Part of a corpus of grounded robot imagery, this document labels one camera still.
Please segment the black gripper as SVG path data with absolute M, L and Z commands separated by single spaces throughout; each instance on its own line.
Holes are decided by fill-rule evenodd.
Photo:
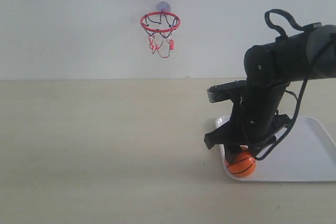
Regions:
M 276 134 L 288 129 L 291 122 L 288 115 L 278 112 L 282 98 L 282 95 L 209 95 L 210 103 L 230 100 L 233 107 L 226 123 L 204 135 L 206 147 L 210 150 L 223 145 L 226 165 L 231 165 L 242 152 L 242 145 L 257 156 L 276 144 Z

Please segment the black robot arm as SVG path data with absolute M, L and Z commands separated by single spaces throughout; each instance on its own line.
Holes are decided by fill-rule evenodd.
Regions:
M 243 146 L 256 160 L 265 159 L 293 129 L 308 82 L 335 78 L 335 25 L 301 26 L 278 8 L 264 19 L 278 36 L 246 51 L 246 79 L 207 90 L 210 103 L 233 104 L 229 120 L 204 136 L 208 149 L 224 147 L 229 163 Z

